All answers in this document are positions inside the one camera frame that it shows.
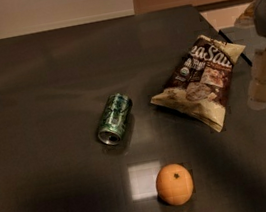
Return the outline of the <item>green soda can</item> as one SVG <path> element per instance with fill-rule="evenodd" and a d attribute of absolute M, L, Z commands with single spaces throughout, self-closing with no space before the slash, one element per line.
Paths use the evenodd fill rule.
<path fill-rule="evenodd" d="M 97 128 L 100 141 L 113 146 L 122 141 L 132 105 L 132 100 L 124 94 L 108 97 Z"/>

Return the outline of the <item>sea salt chips bag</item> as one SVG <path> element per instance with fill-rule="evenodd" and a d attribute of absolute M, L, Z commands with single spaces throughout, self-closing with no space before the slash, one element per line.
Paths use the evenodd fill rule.
<path fill-rule="evenodd" d="M 199 119 L 220 132 L 233 68 L 244 45 L 214 40 L 199 35 L 194 45 L 176 66 L 164 90 L 150 102 Z"/>

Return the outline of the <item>orange fruit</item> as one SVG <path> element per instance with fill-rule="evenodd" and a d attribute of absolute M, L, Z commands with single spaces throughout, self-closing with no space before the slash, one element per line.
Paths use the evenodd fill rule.
<path fill-rule="evenodd" d="M 186 204 L 194 190 L 191 174 L 179 164 L 166 165 L 160 169 L 155 186 L 158 197 L 173 206 Z"/>

